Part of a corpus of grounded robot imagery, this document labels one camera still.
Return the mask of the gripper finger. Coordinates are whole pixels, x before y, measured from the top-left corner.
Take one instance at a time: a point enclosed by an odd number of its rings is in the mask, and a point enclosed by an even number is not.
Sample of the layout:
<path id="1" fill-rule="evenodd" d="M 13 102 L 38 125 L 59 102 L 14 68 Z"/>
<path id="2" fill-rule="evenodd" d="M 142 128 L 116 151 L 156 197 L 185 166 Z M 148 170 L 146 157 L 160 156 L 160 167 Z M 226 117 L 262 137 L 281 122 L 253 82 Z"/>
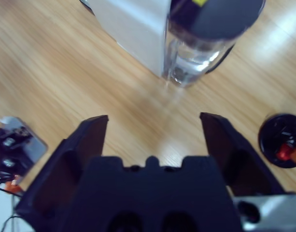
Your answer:
<path id="1" fill-rule="evenodd" d="M 249 141 L 228 119 L 201 113 L 209 156 L 235 196 L 282 195 L 284 189 Z"/>
<path id="2" fill-rule="evenodd" d="M 48 225 L 67 210 L 86 165 L 102 155 L 107 115 L 82 121 L 62 140 L 26 190 L 16 213 L 31 225 Z"/>

